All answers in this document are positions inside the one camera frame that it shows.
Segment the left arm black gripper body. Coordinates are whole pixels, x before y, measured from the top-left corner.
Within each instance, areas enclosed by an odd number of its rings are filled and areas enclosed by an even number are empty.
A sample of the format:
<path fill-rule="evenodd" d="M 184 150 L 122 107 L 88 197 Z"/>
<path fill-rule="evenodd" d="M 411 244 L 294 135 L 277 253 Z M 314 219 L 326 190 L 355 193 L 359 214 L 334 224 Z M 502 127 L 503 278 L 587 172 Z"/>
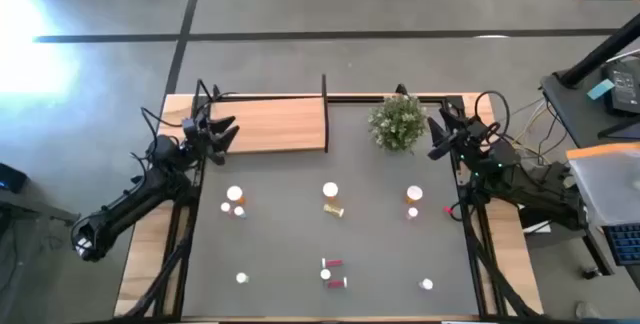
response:
<path fill-rule="evenodd" d="M 218 135 L 212 130 L 209 119 L 205 115 L 182 120 L 186 146 L 194 152 L 207 157 L 215 157 L 218 153 L 216 140 Z"/>

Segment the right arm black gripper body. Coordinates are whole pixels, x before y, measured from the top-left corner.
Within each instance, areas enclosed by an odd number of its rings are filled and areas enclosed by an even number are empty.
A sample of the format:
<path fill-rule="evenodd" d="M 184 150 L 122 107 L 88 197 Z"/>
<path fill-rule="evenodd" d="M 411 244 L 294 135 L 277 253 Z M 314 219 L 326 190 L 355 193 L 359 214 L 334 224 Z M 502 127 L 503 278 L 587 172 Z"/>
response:
<path fill-rule="evenodd" d="M 480 161 L 489 158 L 489 151 L 482 148 L 487 139 L 489 128 L 481 120 L 467 120 L 448 124 L 450 135 L 449 149 L 465 162 Z"/>

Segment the wooden shelf board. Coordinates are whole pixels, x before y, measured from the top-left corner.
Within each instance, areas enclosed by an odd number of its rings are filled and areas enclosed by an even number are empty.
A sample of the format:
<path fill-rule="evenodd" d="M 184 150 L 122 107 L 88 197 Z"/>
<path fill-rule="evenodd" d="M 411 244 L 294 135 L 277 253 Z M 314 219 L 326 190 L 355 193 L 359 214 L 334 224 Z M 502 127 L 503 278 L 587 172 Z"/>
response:
<path fill-rule="evenodd" d="M 240 130 L 228 153 L 308 151 L 325 148 L 322 97 L 221 102 L 211 118 L 235 116 Z"/>

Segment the green plant in black pot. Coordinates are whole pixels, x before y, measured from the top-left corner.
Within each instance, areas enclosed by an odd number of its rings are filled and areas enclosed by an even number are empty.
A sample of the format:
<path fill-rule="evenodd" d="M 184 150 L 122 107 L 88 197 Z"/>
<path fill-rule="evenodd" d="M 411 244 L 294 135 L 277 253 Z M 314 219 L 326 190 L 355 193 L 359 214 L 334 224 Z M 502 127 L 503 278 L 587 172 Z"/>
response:
<path fill-rule="evenodd" d="M 375 144 L 389 152 L 411 152 L 427 133 L 427 116 L 416 96 L 386 97 L 369 116 L 369 133 Z"/>

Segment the dark side table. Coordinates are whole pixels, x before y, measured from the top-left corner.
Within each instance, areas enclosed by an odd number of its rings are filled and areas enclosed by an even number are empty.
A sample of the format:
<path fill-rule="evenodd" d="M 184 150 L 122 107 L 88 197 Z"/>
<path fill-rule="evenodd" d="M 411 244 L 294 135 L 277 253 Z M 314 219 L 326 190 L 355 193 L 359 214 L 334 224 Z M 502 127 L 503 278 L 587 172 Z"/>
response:
<path fill-rule="evenodd" d="M 545 98 L 556 111 L 579 148 L 616 142 L 640 142 L 640 113 L 614 114 L 604 95 L 598 99 L 588 92 L 607 78 L 606 58 L 591 54 L 578 63 L 541 80 Z"/>

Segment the grey table mat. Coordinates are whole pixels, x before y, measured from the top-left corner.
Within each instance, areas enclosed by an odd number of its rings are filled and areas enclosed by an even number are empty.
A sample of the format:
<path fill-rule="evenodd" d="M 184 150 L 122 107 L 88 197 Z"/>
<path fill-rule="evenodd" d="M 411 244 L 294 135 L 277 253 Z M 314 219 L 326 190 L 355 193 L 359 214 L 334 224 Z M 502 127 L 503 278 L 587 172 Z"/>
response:
<path fill-rule="evenodd" d="M 410 153 L 373 142 L 364 105 L 329 109 L 327 150 L 247 154 L 206 169 L 184 291 L 186 317 L 440 316 L 478 311 L 462 226 L 443 208 L 458 199 L 448 158 L 429 136 Z M 326 182 L 339 193 L 328 200 Z M 240 186 L 245 203 L 228 200 Z M 406 189 L 423 190 L 407 204 Z M 242 206 L 247 218 L 220 210 Z M 339 218 L 325 204 L 344 209 Z M 409 207 L 418 209 L 408 220 Z M 323 268 L 321 259 L 342 259 Z M 320 271 L 346 277 L 329 289 Z M 244 272 L 249 282 L 239 284 Z M 430 279 L 423 290 L 418 282 Z"/>

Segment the teal sticky note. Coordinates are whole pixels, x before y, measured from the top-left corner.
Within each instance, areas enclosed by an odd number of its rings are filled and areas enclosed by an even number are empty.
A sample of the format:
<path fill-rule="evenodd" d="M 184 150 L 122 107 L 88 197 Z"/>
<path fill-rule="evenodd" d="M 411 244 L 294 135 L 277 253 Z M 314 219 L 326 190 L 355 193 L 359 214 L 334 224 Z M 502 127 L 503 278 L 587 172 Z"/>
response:
<path fill-rule="evenodd" d="M 587 92 L 591 100 L 598 100 L 614 88 L 614 83 L 610 79 L 604 79 Z"/>

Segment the clear plastic bag orange edge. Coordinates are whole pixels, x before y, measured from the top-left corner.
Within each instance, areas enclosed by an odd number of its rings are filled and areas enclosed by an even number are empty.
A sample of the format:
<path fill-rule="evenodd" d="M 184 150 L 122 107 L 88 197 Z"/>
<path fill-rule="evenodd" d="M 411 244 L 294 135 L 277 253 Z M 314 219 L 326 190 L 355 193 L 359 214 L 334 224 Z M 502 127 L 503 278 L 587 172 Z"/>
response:
<path fill-rule="evenodd" d="M 566 157 L 594 223 L 640 223 L 640 142 L 571 149 Z"/>

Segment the black pole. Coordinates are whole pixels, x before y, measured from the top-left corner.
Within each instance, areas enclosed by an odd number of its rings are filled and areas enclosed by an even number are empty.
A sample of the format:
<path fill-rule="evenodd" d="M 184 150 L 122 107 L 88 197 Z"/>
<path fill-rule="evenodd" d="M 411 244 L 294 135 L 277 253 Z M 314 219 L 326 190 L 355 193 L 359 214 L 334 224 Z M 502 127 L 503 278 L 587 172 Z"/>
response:
<path fill-rule="evenodd" d="M 621 28 L 617 29 L 605 41 L 566 72 L 554 73 L 553 76 L 562 86 L 574 88 L 595 69 L 638 37 L 640 37 L 640 13 Z"/>

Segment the black power adapter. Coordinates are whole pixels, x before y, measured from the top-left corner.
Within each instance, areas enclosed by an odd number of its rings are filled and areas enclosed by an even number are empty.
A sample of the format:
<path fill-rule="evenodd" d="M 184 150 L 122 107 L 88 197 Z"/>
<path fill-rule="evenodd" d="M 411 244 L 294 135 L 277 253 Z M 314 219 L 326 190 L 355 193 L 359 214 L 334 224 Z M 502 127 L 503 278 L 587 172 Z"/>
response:
<path fill-rule="evenodd" d="M 613 84 L 605 94 L 606 110 L 618 116 L 640 114 L 640 83 L 631 66 L 624 62 L 612 62 L 604 67 L 603 74 Z"/>

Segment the keyboard with blue keys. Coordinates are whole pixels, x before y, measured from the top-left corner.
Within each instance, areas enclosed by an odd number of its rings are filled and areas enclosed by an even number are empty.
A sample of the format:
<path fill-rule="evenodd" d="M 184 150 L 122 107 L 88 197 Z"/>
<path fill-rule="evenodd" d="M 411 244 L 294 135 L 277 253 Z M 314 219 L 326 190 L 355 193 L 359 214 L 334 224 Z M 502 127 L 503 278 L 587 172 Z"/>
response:
<path fill-rule="evenodd" d="M 603 227 L 617 266 L 640 265 L 640 223 Z"/>

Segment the black device with blue light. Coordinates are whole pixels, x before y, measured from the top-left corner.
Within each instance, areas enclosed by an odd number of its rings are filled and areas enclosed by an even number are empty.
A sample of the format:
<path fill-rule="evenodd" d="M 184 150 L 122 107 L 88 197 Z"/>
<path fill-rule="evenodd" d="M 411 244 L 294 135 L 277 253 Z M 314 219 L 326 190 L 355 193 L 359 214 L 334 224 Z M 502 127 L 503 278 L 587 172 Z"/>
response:
<path fill-rule="evenodd" d="M 0 163 L 0 189 L 14 194 L 22 192 L 28 181 L 28 176 L 22 171 Z"/>

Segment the black desk frame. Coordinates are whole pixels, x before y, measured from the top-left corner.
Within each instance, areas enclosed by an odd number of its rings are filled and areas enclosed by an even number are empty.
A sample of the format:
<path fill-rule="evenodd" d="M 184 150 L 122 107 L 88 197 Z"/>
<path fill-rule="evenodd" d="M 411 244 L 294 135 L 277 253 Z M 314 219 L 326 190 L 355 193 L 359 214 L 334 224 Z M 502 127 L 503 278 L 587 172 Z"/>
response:
<path fill-rule="evenodd" d="M 533 239 L 533 247 L 546 248 L 574 239 L 580 239 L 598 267 L 602 276 L 611 276 L 614 270 L 593 234 L 587 207 L 581 203 L 576 209 L 546 210 L 533 206 L 519 206 L 519 218 L 523 229 L 543 221 L 551 222 L 550 233 L 527 234 Z"/>

